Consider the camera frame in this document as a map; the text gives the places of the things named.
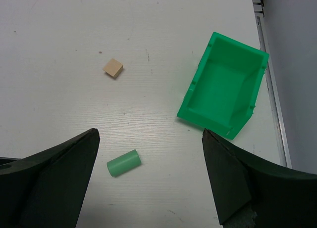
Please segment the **green cylinder block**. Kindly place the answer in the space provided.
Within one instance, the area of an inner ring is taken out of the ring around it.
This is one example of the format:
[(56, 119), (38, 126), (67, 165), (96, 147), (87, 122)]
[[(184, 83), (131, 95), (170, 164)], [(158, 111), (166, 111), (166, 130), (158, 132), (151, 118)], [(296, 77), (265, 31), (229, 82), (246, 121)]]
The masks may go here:
[(129, 151), (107, 162), (107, 168), (112, 177), (118, 177), (142, 164), (136, 150)]

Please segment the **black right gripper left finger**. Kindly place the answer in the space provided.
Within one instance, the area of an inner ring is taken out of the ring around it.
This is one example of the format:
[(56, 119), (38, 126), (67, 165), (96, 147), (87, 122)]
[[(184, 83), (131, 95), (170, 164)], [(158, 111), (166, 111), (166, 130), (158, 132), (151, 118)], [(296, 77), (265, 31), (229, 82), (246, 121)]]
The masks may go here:
[(0, 159), (2, 228), (74, 228), (100, 144), (95, 128), (23, 159)]

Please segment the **green plastic bin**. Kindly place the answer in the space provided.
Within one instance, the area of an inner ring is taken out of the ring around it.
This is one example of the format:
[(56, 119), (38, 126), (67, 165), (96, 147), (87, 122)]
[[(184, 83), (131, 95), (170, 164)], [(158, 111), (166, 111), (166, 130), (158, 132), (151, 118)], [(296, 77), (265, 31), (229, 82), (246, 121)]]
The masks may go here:
[(214, 32), (177, 117), (234, 139), (251, 118), (269, 54)]

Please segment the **beige square block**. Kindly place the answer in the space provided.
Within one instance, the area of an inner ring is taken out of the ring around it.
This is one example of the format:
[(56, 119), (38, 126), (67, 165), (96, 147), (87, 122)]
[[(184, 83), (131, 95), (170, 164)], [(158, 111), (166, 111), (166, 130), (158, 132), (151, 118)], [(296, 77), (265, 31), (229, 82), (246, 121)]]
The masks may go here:
[(123, 70), (123, 64), (112, 58), (103, 68), (103, 70), (116, 79)]

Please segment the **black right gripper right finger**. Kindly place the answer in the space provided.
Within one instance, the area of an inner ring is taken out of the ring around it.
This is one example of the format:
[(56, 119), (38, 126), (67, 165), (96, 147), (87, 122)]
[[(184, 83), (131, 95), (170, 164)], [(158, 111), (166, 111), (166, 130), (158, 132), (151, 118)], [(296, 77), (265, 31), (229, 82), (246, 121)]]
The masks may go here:
[(218, 220), (223, 227), (316, 227), (315, 174), (269, 162), (207, 129), (202, 143)]

